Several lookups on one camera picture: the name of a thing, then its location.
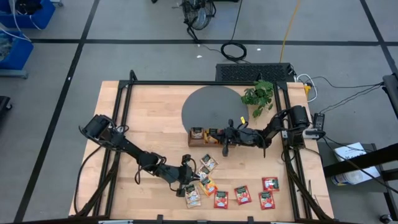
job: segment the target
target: wooden table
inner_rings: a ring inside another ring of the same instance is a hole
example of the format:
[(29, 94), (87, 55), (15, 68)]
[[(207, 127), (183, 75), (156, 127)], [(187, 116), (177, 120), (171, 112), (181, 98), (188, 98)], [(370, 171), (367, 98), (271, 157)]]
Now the wooden table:
[[(134, 181), (137, 171), (136, 160), (123, 154), (119, 165), (111, 218), (155, 220), (157, 215), (161, 214), (165, 220), (245, 221), (248, 216), (253, 216), (255, 221), (293, 221), (286, 168), (280, 158), (282, 141), (279, 135), (272, 140), (271, 146), (267, 148), (265, 159), (262, 149), (256, 147), (230, 148), (228, 157), (222, 156), (221, 148), (188, 147), (187, 132), (181, 119), (182, 106), (188, 96), (201, 87), (203, 86), (134, 85), (127, 117), (127, 125), (130, 130), (126, 133), (126, 137), (142, 150), (156, 152), (167, 157), (167, 163), (173, 166), (180, 165), (181, 157), (184, 154), (191, 154), (198, 163), (206, 153), (213, 156), (220, 164), (211, 176), (220, 190), (229, 192), (228, 209), (213, 208), (214, 195), (207, 197), (201, 190), (202, 206), (188, 209), (185, 199), (176, 197), (175, 192), (169, 189), (169, 185), (164, 180), (146, 172), (142, 172), (141, 184), (137, 185)], [(250, 86), (228, 87), (242, 95), (244, 89)], [(112, 117), (117, 88), (118, 82), (102, 83), (95, 114)], [(290, 104), (305, 106), (310, 114), (303, 85), (288, 83), (288, 88)], [(283, 108), (285, 103), (282, 92), (280, 92), (280, 98)], [(121, 120), (122, 108), (118, 121)], [(253, 108), (249, 107), (249, 114), (252, 114), (252, 111)], [(274, 106), (270, 111), (263, 112), (261, 117), (250, 118), (249, 127), (264, 129), (275, 113), (276, 107)], [(225, 118), (225, 124), (228, 125), (228, 118)], [(305, 144), (307, 148), (318, 151), (316, 141), (305, 140)], [(96, 147), (95, 143), (88, 141), (84, 158)], [(319, 156), (304, 150), (301, 150), (300, 153), (305, 178), (307, 184), (308, 180), (311, 180), (314, 198), (316, 197), (326, 214), (333, 217)], [(104, 150), (95, 154), (83, 169), (78, 192), (80, 209), (97, 188), (103, 156)], [(262, 177), (278, 177), (280, 192), (274, 193), (276, 208), (273, 210), (260, 209), (258, 193), (262, 191)], [(239, 206), (236, 203), (234, 188), (242, 185), (248, 186), (253, 201)], [(174, 183), (172, 187), (177, 188), (178, 184)], [(104, 212), (107, 194), (108, 190), (105, 190), (101, 213)], [(297, 193), (297, 198), (300, 216), (305, 217), (300, 193)]]

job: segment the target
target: green leaves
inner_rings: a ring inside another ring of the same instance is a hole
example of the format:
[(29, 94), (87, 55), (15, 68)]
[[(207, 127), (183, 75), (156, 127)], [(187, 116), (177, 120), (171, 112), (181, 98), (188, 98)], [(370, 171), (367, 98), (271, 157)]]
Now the green leaves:
[(253, 111), (253, 117), (261, 115), (264, 108), (268, 105), (270, 110), (273, 107), (272, 97), (274, 96), (274, 85), (264, 80), (254, 82), (254, 88), (244, 90), (244, 96), (241, 97), (242, 103), (246, 105), (258, 105)]

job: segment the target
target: gray circular platform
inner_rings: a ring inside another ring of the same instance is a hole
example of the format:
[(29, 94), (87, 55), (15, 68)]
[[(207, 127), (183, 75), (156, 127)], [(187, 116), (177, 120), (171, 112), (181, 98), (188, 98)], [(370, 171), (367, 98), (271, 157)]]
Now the gray circular platform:
[(187, 132), (192, 127), (224, 129), (229, 119), (233, 119), (237, 127), (242, 116), (249, 120), (248, 107), (238, 93), (224, 86), (200, 88), (182, 106), (182, 124)]

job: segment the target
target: floor tile line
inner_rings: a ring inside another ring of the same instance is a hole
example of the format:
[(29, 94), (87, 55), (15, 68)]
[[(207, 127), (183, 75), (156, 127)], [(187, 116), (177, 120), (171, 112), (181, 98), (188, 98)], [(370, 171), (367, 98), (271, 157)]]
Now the floor tile line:
[(32, 194), (34, 192), (34, 189), (35, 189), (35, 186), (36, 186), (36, 183), (37, 183), (37, 179), (39, 178), (40, 171), (42, 169), (45, 157), (47, 155), (47, 151), (49, 149), (52, 136), (53, 136), (53, 134), (55, 132), (55, 128), (57, 126), (58, 119), (60, 117), (63, 104), (64, 104), (65, 99), (67, 97), (67, 93), (68, 93), (70, 84), (71, 84), (71, 82), (73, 80), (73, 75), (75, 74), (76, 66), (77, 66), (77, 64), (79, 62), (80, 55), (81, 55), (81, 52), (83, 50), (83, 46), (85, 44), (85, 40), (87, 39), (88, 32), (89, 32), (91, 24), (93, 22), (94, 15), (95, 15), (95, 12), (96, 12), (96, 10), (98, 8), (99, 2), (100, 2), (100, 0), (94, 0), (94, 3), (92, 5), (92, 7), (91, 7), (91, 11), (90, 11), (90, 14), (89, 14), (89, 16), (87, 18), (85, 28), (83, 30), (83, 33), (82, 33), (81, 38), (80, 38), (80, 41), (79, 41), (78, 46), (76, 48), (75, 56), (73, 57), (72, 63), (70, 65), (70, 68), (69, 68), (69, 71), (68, 71), (68, 75), (67, 75), (67, 77), (65, 79), (65, 82), (64, 82), (64, 84), (62, 86), (60, 97), (58, 98), (57, 105), (55, 107), (54, 113), (52, 115), (52, 118), (51, 118), (51, 121), (50, 121), (50, 124), (49, 124), (49, 128), (47, 129), (47, 132), (45, 134), (45, 137), (44, 137), (44, 140), (43, 140), (43, 143), (42, 143), (42, 147), (40, 148), (39, 155), (37, 156), (37, 160), (35, 162), (35, 165), (34, 165), (34, 168), (32, 170), (32, 173), (30, 175), (29, 181), (27, 183), (25, 192), (24, 192), (24, 194), (22, 196), (22, 199), (21, 199), (21, 202), (19, 204), (17, 213), (16, 213), (15, 218), (14, 218), (14, 222), (22, 222), (23, 219), (24, 219), (27, 207), (29, 205), (30, 199), (31, 199)]
[[(224, 44), (229, 40), (201, 40), (203, 44)], [(235, 40), (246, 45), (282, 45), (283, 40)], [(36, 44), (79, 44), (80, 39), (32, 39)], [(196, 44), (193, 40), (121, 40), (121, 39), (85, 39), (85, 44)], [(398, 46), (398, 42), (383, 42), (386, 46)], [(330, 40), (288, 40), (286, 45), (297, 46), (378, 46), (379, 41), (330, 41)]]
[(381, 44), (381, 49), (382, 49), (383, 54), (387, 60), (388, 66), (390, 66), (390, 69), (393, 73), (394, 72), (398, 73), (396, 63), (395, 63), (394, 59), (392, 58), (390, 51), (388, 50), (388, 47), (383, 39), (383, 36), (380, 33), (379, 28), (377, 27), (376, 21), (373, 18), (372, 12), (370, 11), (368, 4), (366, 3), (365, 0), (360, 0), (360, 1), (361, 1), (363, 10), (365, 11), (366, 17), (368, 18), (368, 21), (372, 27), (374, 35), (376, 35), (377, 40)]

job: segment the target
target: blue container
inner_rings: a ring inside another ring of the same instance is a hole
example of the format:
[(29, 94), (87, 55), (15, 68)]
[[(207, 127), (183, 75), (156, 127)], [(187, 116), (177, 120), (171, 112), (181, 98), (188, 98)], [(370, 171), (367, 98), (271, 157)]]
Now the blue container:
[[(14, 34), (18, 37), (25, 38), (21, 32), (19, 31), (7, 31), (10, 34)], [(27, 40), (21, 40), (18, 38), (14, 38), (12, 42), (11, 50), (8, 56), (0, 61), (0, 69), (14, 69), (14, 70), (22, 70), (24, 65), (29, 58), (30, 53), (33, 50), (33, 44)]]
[[(52, 14), (54, 14), (55, 6), (50, 2), (50, 0), (32, 0), (41, 3), (43, 6), (42, 9), (39, 9), (32, 15), (19, 15), (16, 12), (16, 20), (19, 28), (36, 28), (36, 26), (40, 29), (44, 29), (49, 24)], [(8, 0), (0, 0), (0, 11), (6, 12), (0, 14), (0, 23), (8, 28), (16, 28), (14, 21), (14, 16), (12, 15), (12, 11), (9, 5)]]

